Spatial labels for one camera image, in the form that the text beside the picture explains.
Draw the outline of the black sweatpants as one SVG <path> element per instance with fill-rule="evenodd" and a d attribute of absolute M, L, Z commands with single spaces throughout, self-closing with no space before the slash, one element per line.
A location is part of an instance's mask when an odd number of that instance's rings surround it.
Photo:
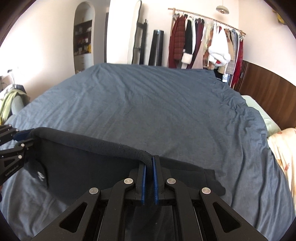
<path fill-rule="evenodd" d="M 87 188 L 111 188 L 145 164 L 145 203 L 132 209 L 127 222 L 128 240 L 174 240 L 173 211 L 154 200 L 153 155 L 126 145 L 52 128 L 31 131 L 27 171 L 45 182 L 62 202 L 73 203 Z"/>

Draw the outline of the blue-grey duvet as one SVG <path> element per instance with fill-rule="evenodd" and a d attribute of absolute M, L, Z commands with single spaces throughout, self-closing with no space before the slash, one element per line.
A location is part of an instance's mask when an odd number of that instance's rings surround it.
<path fill-rule="evenodd" d="M 50 88 L 11 121 L 126 145 L 214 170 L 222 199 L 268 240 L 295 218 L 260 113 L 208 70 L 98 64 Z M 26 169 L 3 186 L 1 211 L 30 240 L 69 204 Z"/>

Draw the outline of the white hanging jacket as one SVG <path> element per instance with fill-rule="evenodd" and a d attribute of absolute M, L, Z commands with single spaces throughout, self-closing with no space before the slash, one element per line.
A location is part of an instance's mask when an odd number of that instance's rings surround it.
<path fill-rule="evenodd" d="M 225 66 L 231 60 L 225 31 L 224 29 L 220 30 L 220 26 L 216 23 L 213 27 L 213 37 L 211 45 L 208 48 L 208 53 L 209 62 L 218 67 Z"/>

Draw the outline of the brown wooden headboard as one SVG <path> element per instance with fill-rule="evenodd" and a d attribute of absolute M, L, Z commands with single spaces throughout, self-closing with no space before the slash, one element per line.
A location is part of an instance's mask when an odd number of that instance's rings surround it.
<path fill-rule="evenodd" d="M 296 121 L 295 86 L 279 75 L 253 63 L 242 61 L 234 90 L 251 96 L 283 130 Z"/>

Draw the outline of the pendant ceiling lamp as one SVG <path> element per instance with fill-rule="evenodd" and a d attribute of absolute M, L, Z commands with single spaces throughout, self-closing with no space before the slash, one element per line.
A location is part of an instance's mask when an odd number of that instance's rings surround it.
<path fill-rule="evenodd" d="M 224 14 L 224 15 L 228 15 L 229 14 L 229 9 L 226 6 L 224 6 L 224 0 L 222 0 L 221 1 L 221 4 L 216 7 L 216 10 L 219 13 Z"/>

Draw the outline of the grey sofa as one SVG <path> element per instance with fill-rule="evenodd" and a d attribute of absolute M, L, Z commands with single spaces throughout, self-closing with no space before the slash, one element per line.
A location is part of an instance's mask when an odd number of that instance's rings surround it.
<path fill-rule="evenodd" d="M 22 90 L 24 93 L 26 93 L 26 91 L 22 85 L 10 84 L 3 91 L 1 91 L 1 98 L 3 98 L 12 89 Z M 13 99 L 12 106 L 11 106 L 11 112 L 10 112 L 10 115 L 9 115 L 7 121 L 10 119 L 13 119 L 29 103 L 30 103 L 30 100 L 29 101 L 24 100 L 24 99 L 21 100 L 20 96 L 15 97 Z"/>

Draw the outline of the black narrow stand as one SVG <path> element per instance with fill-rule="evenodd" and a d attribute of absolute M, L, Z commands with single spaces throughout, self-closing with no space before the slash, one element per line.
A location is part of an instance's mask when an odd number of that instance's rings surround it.
<path fill-rule="evenodd" d="M 144 64 L 145 45 L 147 40 L 147 19 L 143 23 L 137 22 L 133 39 L 132 64 Z"/>

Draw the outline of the yellow hanging cloth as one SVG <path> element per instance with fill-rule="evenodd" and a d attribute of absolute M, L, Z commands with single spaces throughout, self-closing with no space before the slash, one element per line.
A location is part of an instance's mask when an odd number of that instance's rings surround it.
<path fill-rule="evenodd" d="M 279 15 L 279 13 L 276 13 L 276 17 L 277 17 L 277 21 L 279 24 L 281 25 L 285 25 L 285 21 L 283 20 L 283 18 Z"/>

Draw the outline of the red quilted coat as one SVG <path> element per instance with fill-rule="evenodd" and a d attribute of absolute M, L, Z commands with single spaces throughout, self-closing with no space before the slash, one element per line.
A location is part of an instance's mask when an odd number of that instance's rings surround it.
<path fill-rule="evenodd" d="M 169 42 L 169 68 L 177 68 L 177 65 L 182 59 L 185 46 L 185 20 L 186 18 L 184 16 L 180 16 L 173 25 Z"/>

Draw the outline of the black and white coat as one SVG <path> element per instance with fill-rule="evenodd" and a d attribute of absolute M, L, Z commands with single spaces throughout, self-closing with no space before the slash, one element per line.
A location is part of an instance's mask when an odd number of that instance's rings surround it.
<path fill-rule="evenodd" d="M 187 66 L 192 61 L 192 47 L 193 47 L 192 23 L 193 23 L 193 19 L 188 17 L 186 19 L 184 53 L 181 59 L 182 69 L 186 69 Z"/>

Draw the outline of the cream patterned pillow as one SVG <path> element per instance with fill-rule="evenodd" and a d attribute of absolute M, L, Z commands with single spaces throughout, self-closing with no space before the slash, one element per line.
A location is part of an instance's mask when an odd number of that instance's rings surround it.
<path fill-rule="evenodd" d="M 268 139 L 274 157 L 288 181 L 295 203 L 295 128 L 287 128 L 271 135 Z"/>

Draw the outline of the arched wall shelf niche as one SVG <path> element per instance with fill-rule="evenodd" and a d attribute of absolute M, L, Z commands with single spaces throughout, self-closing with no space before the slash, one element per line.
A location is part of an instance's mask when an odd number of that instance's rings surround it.
<path fill-rule="evenodd" d="M 88 2 L 78 5 L 74 17 L 73 55 L 75 73 L 80 73 L 93 65 L 92 27 L 94 8 Z"/>

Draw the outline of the black cylindrical tower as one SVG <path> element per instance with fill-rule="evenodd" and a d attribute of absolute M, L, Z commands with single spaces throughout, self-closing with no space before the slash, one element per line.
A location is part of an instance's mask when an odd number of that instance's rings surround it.
<path fill-rule="evenodd" d="M 151 51 L 149 54 L 149 66 L 162 66 L 164 46 L 164 31 L 154 30 L 152 36 Z"/>

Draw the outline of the green cloth on sofa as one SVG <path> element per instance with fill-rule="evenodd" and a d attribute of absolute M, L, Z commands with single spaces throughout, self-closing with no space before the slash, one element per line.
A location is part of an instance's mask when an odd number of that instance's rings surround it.
<path fill-rule="evenodd" d="M 13 99 L 17 96 L 20 96 L 21 100 L 30 100 L 28 95 L 22 90 L 12 89 L 11 91 L 9 91 L 3 98 L 1 98 L 1 125 L 3 125 L 7 121 L 11 112 Z"/>

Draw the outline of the wooden clothes rack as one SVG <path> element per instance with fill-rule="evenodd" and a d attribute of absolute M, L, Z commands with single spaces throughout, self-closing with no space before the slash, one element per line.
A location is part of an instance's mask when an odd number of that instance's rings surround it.
<path fill-rule="evenodd" d="M 242 59 L 242 51 L 240 50 L 243 45 L 241 42 L 243 41 L 246 33 L 238 28 L 234 28 L 233 26 L 226 24 L 222 21 L 216 20 L 214 18 L 210 18 L 205 15 L 201 15 L 198 13 L 193 13 L 190 11 L 184 11 L 181 9 L 172 8 L 173 11 L 172 20 L 171 20 L 171 31 L 173 29 L 173 25 L 178 17 L 184 16 L 186 19 L 188 17 L 193 19 L 192 23 L 192 32 L 193 32 L 193 47 L 192 47 L 192 61 L 187 66 L 186 69 L 207 69 L 214 70 L 217 69 L 218 73 L 221 74 L 233 74 L 237 65 L 238 60 Z M 209 53 L 208 48 L 211 45 L 212 37 L 213 37 L 213 27 L 214 24 L 220 26 L 220 30 L 224 29 L 229 54 L 231 55 L 231 60 L 225 66 L 215 66 L 211 62 L 209 62 Z M 182 62 L 180 61 L 177 65 L 177 68 L 181 68 Z"/>

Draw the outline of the pale green pillow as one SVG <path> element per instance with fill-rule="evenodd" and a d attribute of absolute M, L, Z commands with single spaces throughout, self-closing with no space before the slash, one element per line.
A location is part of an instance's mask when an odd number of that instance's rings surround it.
<path fill-rule="evenodd" d="M 251 96 L 243 95 L 242 97 L 245 99 L 246 104 L 249 107 L 259 111 L 261 117 L 263 118 L 265 126 L 267 128 L 268 137 L 281 131 L 280 127 L 276 124 L 276 122 L 267 114 L 267 112 Z"/>

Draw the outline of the white wavy floor mirror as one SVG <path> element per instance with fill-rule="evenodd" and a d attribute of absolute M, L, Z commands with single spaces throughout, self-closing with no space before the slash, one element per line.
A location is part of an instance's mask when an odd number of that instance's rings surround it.
<path fill-rule="evenodd" d="M 129 13 L 129 24 L 128 24 L 129 41 L 128 41 L 127 64 L 132 64 L 133 62 L 133 50 L 135 46 L 137 24 L 138 24 L 141 7 L 142 7 L 142 1 L 132 1 L 131 10 Z"/>

